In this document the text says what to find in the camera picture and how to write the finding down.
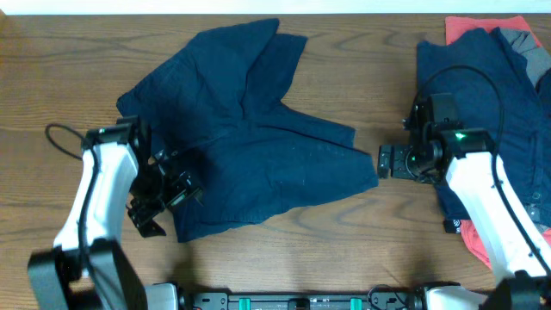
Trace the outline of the navy blue shorts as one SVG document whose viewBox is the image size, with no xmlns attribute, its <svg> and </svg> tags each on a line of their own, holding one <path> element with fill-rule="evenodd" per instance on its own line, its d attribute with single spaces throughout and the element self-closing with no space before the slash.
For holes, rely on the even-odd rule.
<svg viewBox="0 0 551 310">
<path fill-rule="evenodd" d="M 116 106 L 152 128 L 152 151 L 191 169 L 201 195 L 173 214 L 185 243 L 377 186 L 355 130 L 283 103 L 306 37 L 278 19 L 203 31 Z"/>
</svg>

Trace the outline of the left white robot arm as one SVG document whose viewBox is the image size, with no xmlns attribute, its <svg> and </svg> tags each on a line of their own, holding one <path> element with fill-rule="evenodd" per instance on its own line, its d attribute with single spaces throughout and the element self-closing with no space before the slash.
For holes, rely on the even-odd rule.
<svg viewBox="0 0 551 310">
<path fill-rule="evenodd" d="M 79 134 L 83 175 L 53 247 L 31 254 L 28 278 L 41 309 L 190 309 L 174 282 L 146 286 L 121 248 L 124 219 L 144 238 L 154 220 L 201 193 L 188 170 L 151 155 L 152 132 L 138 117 Z"/>
</svg>

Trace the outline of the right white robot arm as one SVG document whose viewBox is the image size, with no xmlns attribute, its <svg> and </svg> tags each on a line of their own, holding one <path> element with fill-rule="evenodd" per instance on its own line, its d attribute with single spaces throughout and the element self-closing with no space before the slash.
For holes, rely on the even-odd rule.
<svg viewBox="0 0 551 310">
<path fill-rule="evenodd" d="M 445 182 L 467 210 L 490 260 L 489 294 L 456 283 L 426 284 L 411 309 L 548 309 L 550 247 L 512 188 L 498 145 L 481 129 L 435 133 L 410 145 L 382 145 L 377 170 L 429 183 Z"/>
</svg>

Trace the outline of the navy garment on pile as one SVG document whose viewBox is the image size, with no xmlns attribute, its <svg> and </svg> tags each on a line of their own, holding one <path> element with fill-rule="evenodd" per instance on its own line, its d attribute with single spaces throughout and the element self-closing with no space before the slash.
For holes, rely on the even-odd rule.
<svg viewBox="0 0 551 310">
<path fill-rule="evenodd" d="M 509 29 L 469 30 L 448 46 L 417 46 L 424 96 L 450 93 L 465 127 L 495 136 L 499 155 L 530 218 L 550 224 L 550 70 L 529 78 L 529 61 L 514 50 Z"/>
</svg>

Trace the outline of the red garment on pile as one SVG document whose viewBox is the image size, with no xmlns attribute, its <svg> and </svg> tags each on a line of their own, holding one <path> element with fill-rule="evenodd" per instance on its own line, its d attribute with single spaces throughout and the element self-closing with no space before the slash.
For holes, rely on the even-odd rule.
<svg viewBox="0 0 551 310">
<path fill-rule="evenodd" d="M 510 28 L 530 31 L 532 29 L 525 19 L 518 15 L 506 19 L 474 19 L 470 17 L 448 16 L 445 18 L 445 40 L 450 45 L 459 40 L 467 31 L 482 28 L 488 33 L 494 29 Z M 536 38 L 539 47 L 543 44 Z M 455 232 L 459 233 L 467 249 L 489 269 L 492 267 L 486 249 L 471 220 L 452 220 Z"/>
</svg>

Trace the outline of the grey garment on pile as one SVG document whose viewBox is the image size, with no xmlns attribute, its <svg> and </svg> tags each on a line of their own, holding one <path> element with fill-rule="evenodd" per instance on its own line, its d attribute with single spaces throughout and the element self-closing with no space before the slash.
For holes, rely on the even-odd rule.
<svg viewBox="0 0 551 310">
<path fill-rule="evenodd" d="M 550 54 L 544 47 L 538 46 L 535 36 L 530 31 L 501 28 L 511 48 L 526 58 L 526 73 L 534 87 L 550 70 Z"/>
</svg>

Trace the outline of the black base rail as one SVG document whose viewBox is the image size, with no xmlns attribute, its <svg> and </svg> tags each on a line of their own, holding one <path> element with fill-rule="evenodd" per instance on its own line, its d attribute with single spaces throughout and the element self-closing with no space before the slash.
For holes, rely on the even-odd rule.
<svg viewBox="0 0 551 310">
<path fill-rule="evenodd" d="M 365 292 L 232 293 L 184 292 L 177 305 L 184 310 L 423 310 L 418 290 L 377 285 Z"/>
</svg>

